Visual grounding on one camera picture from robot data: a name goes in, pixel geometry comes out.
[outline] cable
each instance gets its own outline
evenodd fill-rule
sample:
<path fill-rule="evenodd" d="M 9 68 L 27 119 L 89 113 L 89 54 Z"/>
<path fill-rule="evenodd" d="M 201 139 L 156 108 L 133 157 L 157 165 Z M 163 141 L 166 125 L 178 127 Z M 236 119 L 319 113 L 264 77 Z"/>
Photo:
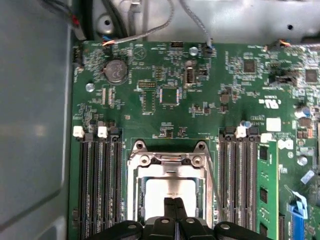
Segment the cable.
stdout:
<path fill-rule="evenodd" d="M 120 43 L 125 43 L 125 42 L 129 42 L 129 41 L 137 40 L 140 38 L 145 38 L 145 37 L 149 36 L 150 34 L 153 34 L 154 32 L 157 32 L 161 29 L 166 28 L 172 22 L 172 19 L 174 17 L 174 13 L 175 13 L 174 3 L 172 2 L 172 0 L 167 0 L 167 1 L 170 4 L 170 16 L 164 24 L 157 26 L 157 27 L 154 27 L 154 28 L 152 28 L 142 34 L 139 34 L 139 35 L 134 35 L 134 36 L 125 37 L 122 39 L 107 41 L 107 42 L 103 43 L 102 46 L 106 46 L 109 44 L 120 44 Z"/>
<path fill-rule="evenodd" d="M 185 0 L 179 0 L 179 1 L 180 1 L 180 4 L 181 4 L 183 10 L 186 12 L 186 14 L 188 14 L 189 17 L 192 18 L 192 20 L 198 25 L 198 27 L 203 30 L 204 34 L 206 35 L 206 45 L 209 48 L 212 48 L 211 38 L 210 38 L 209 32 L 206 29 L 203 22 L 197 17 L 196 14 L 194 14 L 194 12 L 191 11 L 191 9 L 186 4 Z"/>
<path fill-rule="evenodd" d="M 67 4 L 59 0 L 38 1 L 43 8 L 64 19 L 68 24 L 70 24 L 72 26 L 75 36 L 79 40 L 86 40 L 86 36 L 81 28 L 80 21 Z"/>

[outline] wire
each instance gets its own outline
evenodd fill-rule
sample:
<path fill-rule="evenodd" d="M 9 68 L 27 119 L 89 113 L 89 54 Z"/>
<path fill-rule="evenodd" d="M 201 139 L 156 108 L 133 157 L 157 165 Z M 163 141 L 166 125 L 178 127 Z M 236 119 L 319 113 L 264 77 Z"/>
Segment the wire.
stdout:
<path fill-rule="evenodd" d="M 211 38 L 210 38 L 209 32 L 206 29 L 203 22 L 198 18 L 198 16 L 193 11 L 191 11 L 191 9 L 186 4 L 185 0 L 179 0 L 179 1 L 180 1 L 180 4 L 181 4 L 183 10 L 186 12 L 186 14 L 188 14 L 189 17 L 198 25 L 198 27 L 203 30 L 204 34 L 206 35 L 206 45 L 209 48 L 212 48 L 212 43 L 211 43 Z"/>
<path fill-rule="evenodd" d="M 279 43 L 281 43 L 282 45 L 285 45 L 286 47 L 291 47 L 291 43 L 286 42 L 286 41 L 284 41 L 282 39 L 279 39 Z"/>
<path fill-rule="evenodd" d="M 161 29 L 166 28 L 172 22 L 172 19 L 174 18 L 174 13 L 175 13 L 174 3 L 172 2 L 172 0 L 167 0 L 167 1 L 170 4 L 170 16 L 164 24 L 157 26 L 157 27 L 154 27 L 154 28 L 152 28 L 142 34 L 139 34 L 139 35 L 134 35 L 134 36 L 125 37 L 122 39 L 107 41 L 107 42 L 103 43 L 102 46 L 106 46 L 109 44 L 120 44 L 120 43 L 125 43 L 125 42 L 129 42 L 129 41 L 137 40 L 140 38 L 145 38 L 145 37 L 149 36 L 150 34 L 153 34 L 154 32 L 157 32 Z"/>

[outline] gray cable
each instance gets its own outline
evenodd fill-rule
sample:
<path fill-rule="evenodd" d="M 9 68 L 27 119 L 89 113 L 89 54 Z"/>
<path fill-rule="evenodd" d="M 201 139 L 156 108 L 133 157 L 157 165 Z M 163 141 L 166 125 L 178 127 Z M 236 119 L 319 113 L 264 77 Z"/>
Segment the gray cable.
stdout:
<path fill-rule="evenodd" d="M 192 20 L 198 25 L 199 28 L 201 28 L 203 30 L 203 32 L 206 35 L 206 45 L 211 48 L 211 38 L 210 35 L 208 33 L 208 30 L 206 29 L 205 25 L 203 24 L 203 22 L 197 17 L 197 15 L 194 14 L 194 12 L 191 11 L 191 9 L 188 7 L 188 5 L 186 4 L 185 0 L 179 0 L 180 4 L 183 8 L 183 10 L 186 12 L 186 14 L 189 15 L 190 18 L 192 18 Z"/>
<path fill-rule="evenodd" d="M 116 39 L 114 40 L 114 43 L 115 44 L 120 44 L 120 43 L 125 43 L 125 42 L 129 42 L 129 41 L 133 41 L 133 40 L 137 40 L 137 39 L 140 39 L 140 38 L 145 38 L 147 37 L 148 35 L 150 34 L 153 34 L 154 32 L 156 31 L 159 31 L 161 29 L 164 29 L 166 28 L 171 22 L 172 22 L 172 19 L 174 18 L 174 13 L 175 13 L 175 8 L 174 8 L 174 3 L 172 2 L 172 0 L 167 0 L 170 4 L 170 16 L 168 18 L 168 20 L 160 25 L 160 26 L 157 26 L 155 28 L 152 28 L 142 34 L 139 34 L 139 35 L 134 35 L 134 36 L 129 36 L 129 37 L 125 37 L 125 38 L 122 38 L 122 39 Z"/>

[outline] capacitor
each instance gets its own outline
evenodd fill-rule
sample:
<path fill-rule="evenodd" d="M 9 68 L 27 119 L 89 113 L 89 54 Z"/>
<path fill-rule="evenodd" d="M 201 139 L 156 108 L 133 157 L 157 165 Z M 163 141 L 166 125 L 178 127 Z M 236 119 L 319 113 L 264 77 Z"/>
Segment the capacitor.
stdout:
<path fill-rule="evenodd" d="M 308 159 L 305 156 L 299 156 L 296 163 L 300 166 L 305 166 L 308 163 Z"/>
<path fill-rule="evenodd" d="M 249 129 L 249 128 L 251 128 L 252 123 L 249 122 L 249 121 L 241 121 L 241 122 L 240 122 L 240 126 L 243 126 L 243 127 L 245 127 L 246 129 Z"/>
<path fill-rule="evenodd" d="M 310 117 L 310 108 L 307 106 L 299 107 L 295 110 L 294 115 L 300 119 L 300 118 L 308 118 Z"/>

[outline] metal side wall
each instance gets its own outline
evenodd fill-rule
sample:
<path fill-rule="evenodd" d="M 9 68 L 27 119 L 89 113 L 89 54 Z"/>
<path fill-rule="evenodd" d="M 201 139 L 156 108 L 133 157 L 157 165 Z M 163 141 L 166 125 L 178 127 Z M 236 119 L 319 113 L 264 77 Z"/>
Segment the metal side wall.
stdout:
<path fill-rule="evenodd" d="M 70 45 L 37 0 L 0 1 L 0 239 L 66 239 Z"/>

